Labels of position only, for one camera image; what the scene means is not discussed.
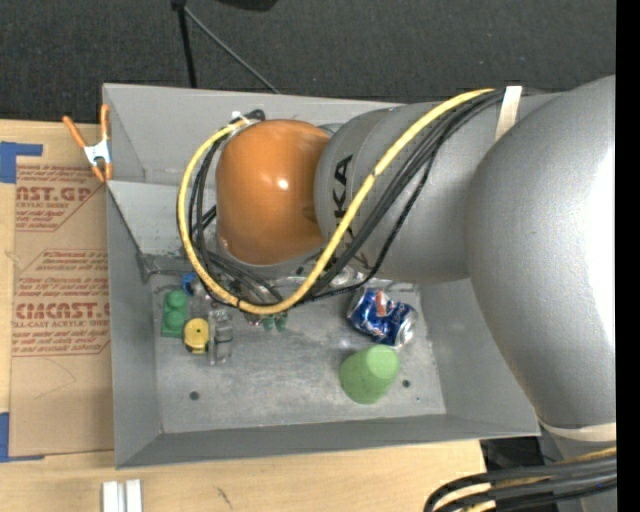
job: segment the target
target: crushed soda can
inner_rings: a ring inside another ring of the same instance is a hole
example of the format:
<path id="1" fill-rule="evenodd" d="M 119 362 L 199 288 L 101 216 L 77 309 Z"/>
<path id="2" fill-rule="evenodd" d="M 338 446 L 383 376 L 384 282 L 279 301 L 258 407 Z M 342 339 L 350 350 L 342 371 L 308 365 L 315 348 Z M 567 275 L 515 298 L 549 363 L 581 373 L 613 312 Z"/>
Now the crushed soda can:
<path id="1" fill-rule="evenodd" d="M 351 301 L 347 319 L 376 343 L 399 348 L 413 338 L 418 314 L 411 305 L 392 301 L 382 290 L 361 288 Z"/>

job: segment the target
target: yellow cable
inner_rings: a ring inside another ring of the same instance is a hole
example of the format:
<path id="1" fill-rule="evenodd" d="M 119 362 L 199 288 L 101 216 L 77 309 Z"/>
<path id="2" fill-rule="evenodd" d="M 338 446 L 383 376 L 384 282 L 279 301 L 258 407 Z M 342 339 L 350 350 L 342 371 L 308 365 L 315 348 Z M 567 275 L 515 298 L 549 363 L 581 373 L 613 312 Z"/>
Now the yellow cable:
<path id="1" fill-rule="evenodd" d="M 185 201 L 187 196 L 187 189 L 189 187 L 189 182 L 191 180 L 191 176 L 193 171 L 198 163 L 198 161 L 203 157 L 205 152 L 211 147 L 213 143 L 217 140 L 225 137 L 229 133 L 234 130 L 241 128 L 248 124 L 248 121 L 240 120 L 236 123 L 230 124 L 213 134 L 207 141 L 202 144 L 195 152 L 191 161 L 187 165 L 187 168 L 184 171 L 184 176 L 182 177 L 182 183 L 180 184 L 180 189 L 178 190 L 178 229 L 180 231 L 180 238 L 182 240 L 182 245 L 184 246 L 184 250 L 193 265 L 194 270 L 200 276 L 202 281 L 207 285 L 207 287 L 216 295 L 218 295 L 222 300 L 232 304 L 233 306 L 241 309 L 242 311 L 246 311 L 248 313 L 253 313 L 256 315 L 273 315 L 276 313 L 281 313 L 282 311 L 286 311 L 295 305 L 304 295 L 309 291 L 309 289 L 316 282 L 325 266 L 329 262 L 331 256 L 333 256 L 334 251 L 338 247 L 338 244 L 342 240 L 345 232 L 351 225 L 356 213 L 360 209 L 360 206 L 364 199 L 367 197 L 367 194 L 373 187 L 373 184 L 376 181 L 376 178 L 380 176 L 389 166 L 389 164 L 393 161 L 393 159 L 402 151 L 402 149 L 413 140 L 420 131 L 422 131 L 425 127 L 427 127 L 430 123 L 436 120 L 438 117 L 443 115 L 445 112 L 454 109 L 458 105 L 469 101 L 477 96 L 482 94 L 486 94 L 491 92 L 493 89 L 480 89 L 477 91 L 471 91 L 467 93 L 460 94 L 455 96 L 454 98 L 441 103 L 440 105 L 434 107 L 429 112 L 427 112 L 424 116 L 422 116 L 418 121 L 416 121 L 413 125 L 405 131 L 402 136 L 391 146 L 384 156 L 380 159 L 378 164 L 373 169 L 373 172 L 367 176 L 364 180 L 360 189 L 356 193 L 353 198 L 349 208 L 342 218 L 342 221 L 336 228 L 336 231 L 333 233 L 333 236 L 329 240 L 329 243 L 325 247 L 324 251 L 320 255 L 320 258 L 316 262 L 315 266 L 311 273 L 307 276 L 305 281 L 300 285 L 300 287 L 289 297 L 278 302 L 277 304 L 270 305 L 257 305 L 251 304 L 250 302 L 246 302 L 239 297 L 232 295 L 227 292 L 222 286 L 216 283 L 213 278 L 208 274 L 206 269 L 202 266 L 200 261 L 198 260 L 198 256 L 196 255 L 193 245 L 191 244 L 191 240 L 189 239 L 189 230 L 187 226 L 187 219 L 185 214 Z"/>

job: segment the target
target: green cup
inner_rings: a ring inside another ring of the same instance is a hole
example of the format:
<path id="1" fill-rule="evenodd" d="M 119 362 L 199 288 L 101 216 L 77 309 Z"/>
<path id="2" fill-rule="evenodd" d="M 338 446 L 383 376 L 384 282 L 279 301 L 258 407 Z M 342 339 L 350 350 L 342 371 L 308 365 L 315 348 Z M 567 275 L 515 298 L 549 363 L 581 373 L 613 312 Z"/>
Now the green cup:
<path id="1" fill-rule="evenodd" d="M 374 345 L 345 359 L 338 374 L 351 400 L 373 404 L 386 395 L 399 370 L 397 352 L 386 345 Z"/>

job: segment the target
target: metal clamp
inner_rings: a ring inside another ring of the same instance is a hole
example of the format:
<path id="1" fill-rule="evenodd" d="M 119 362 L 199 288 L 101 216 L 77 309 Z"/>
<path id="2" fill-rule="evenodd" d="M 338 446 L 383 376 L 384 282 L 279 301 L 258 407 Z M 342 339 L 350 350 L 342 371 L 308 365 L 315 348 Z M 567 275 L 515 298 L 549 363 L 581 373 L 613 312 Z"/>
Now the metal clamp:
<path id="1" fill-rule="evenodd" d="M 80 146 L 87 155 L 93 173 L 104 183 L 113 177 L 113 163 L 111 162 L 111 137 L 109 135 L 109 105 L 103 104 L 100 108 L 100 133 L 102 140 L 94 145 L 88 146 L 84 137 L 69 116 L 64 116 L 62 122 L 71 132 L 73 140 Z M 104 171 L 98 166 L 99 161 L 104 162 Z"/>

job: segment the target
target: blue tape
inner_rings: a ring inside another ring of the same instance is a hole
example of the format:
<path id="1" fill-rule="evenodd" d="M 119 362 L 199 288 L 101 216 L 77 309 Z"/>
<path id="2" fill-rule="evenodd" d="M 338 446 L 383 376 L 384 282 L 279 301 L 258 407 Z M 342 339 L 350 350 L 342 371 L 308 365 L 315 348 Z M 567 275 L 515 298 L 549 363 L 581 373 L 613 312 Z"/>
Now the blue tape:
<path id="1" fill-rule="evenodd" d="M 16 157 L 42 156 L 42 144 L 0 142 L 0 183 L 16 182 Z"/>
<path id="2" fill-rule="evenodd" d="M 0 463 L 18 460 L 38 460 L 42 457 L 9 457 L 9 413 L 0 414 Z"/>

